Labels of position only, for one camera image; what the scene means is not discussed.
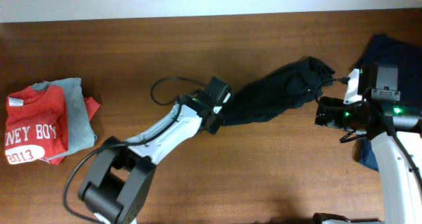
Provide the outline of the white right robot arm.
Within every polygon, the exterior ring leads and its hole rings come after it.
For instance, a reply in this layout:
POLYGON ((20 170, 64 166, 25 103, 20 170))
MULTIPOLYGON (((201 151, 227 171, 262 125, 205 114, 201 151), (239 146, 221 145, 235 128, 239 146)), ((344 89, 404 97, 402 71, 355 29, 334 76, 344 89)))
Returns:
POLYGON ((384 223, 421 222, 421 110, 373 98, 321 97, 315 123, 344 130, 341 143, 368 139, 378 165, 384 223))

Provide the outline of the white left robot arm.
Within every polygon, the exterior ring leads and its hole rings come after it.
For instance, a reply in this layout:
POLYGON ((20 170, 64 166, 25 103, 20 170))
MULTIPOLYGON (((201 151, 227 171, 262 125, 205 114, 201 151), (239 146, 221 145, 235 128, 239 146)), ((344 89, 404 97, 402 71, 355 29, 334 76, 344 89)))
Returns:
POLYGON ((108 138, 91 155, 78 191, 94 222, 135 223, 158 164, 200 131, 215 134, 230 97, 229 84, 213 76, 201 89, 177 96, 171 111, 144 132, 124 141, 108 138))

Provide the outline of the black t-shirt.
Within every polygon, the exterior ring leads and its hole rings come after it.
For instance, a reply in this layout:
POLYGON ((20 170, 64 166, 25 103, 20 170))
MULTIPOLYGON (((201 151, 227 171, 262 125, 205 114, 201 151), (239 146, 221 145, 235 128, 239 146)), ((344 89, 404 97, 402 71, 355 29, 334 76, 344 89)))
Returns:
POLYGON ((222 109, 224 126, 264 123, 288 109, 298 109, 320 96, 317 86, 333 79, 335 70, 315 57, 284 65, 234 93, 222 109))

